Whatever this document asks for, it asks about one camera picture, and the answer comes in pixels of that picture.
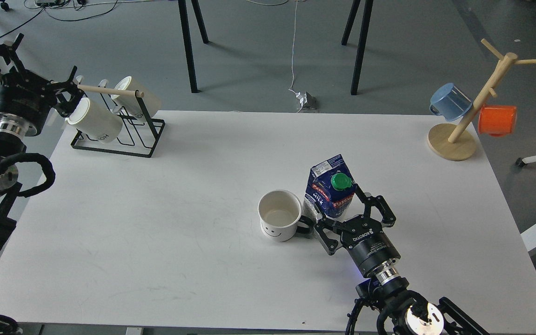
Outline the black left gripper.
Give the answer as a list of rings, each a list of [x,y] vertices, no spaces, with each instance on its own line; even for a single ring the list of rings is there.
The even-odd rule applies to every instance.
[[[13,115],[28,122],[27,136],[42,133],[47,116],[54,108],[61,117],[69,117],[77,108],[85,92],[74,82],[77,66],[73,66],[68,80],[54,82],[24,68],[17,55],[24,34],[13,42],[0,44],[0,59],[13,64],[7,74],[0,68],[0,121],[4,115]]]

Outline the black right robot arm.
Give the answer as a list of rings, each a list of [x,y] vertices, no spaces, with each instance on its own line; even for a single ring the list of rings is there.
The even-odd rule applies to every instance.
[[[387,333],[385,323],[391,320],[395,335],[485,335],[487,331],[449,298],[437,304],[409,290],[409,282],[400,276],[395,263],[400,254],[384,233],[396,216],[381,195],[366,195],[360,188],[357,197],[364,205],[363,214],[340,222],[328,218],[316,201],[313,208],[321,217],[313,223],[313,233],[329,255],[344,248],[364,277],[356,286],[359,297],[348,314],[347,335],[355,333],[363,307],[376,310],[376,332]]]

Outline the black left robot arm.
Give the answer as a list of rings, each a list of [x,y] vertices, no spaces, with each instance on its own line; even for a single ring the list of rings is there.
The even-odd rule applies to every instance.
[[[23,139],[42,132],[52,109],[69,117],[84,96],[74,82],[77,67],[64,82],[25,68],[16,52],[23,37],[0,44],[0,251],[16,227],[8,216],[15,200],[42,193],[56,177],[51,161],[28,153]]]

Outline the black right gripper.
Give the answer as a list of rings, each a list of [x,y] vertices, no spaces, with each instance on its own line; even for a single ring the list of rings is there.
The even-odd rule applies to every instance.
[[[344,222],[326,216],[318,219],[313,228],[317,238],[329,256],[344,248],[353,259],[364,278],[374,276],[377,267],[386,261],[401,258],[383,228],[393,227],[396,216],[382,195],[366,195],[356,186],[355,195],[364,204],[364,212]],[[382,216],[381,222],[371,218],[371,208],[375,207]]]

